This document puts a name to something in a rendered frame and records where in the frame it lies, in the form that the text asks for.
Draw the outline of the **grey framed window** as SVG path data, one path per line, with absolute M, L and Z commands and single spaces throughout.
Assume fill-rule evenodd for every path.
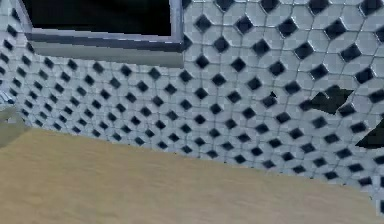
M 181 0 L 9 0 L 39 55 L 181 68 Z

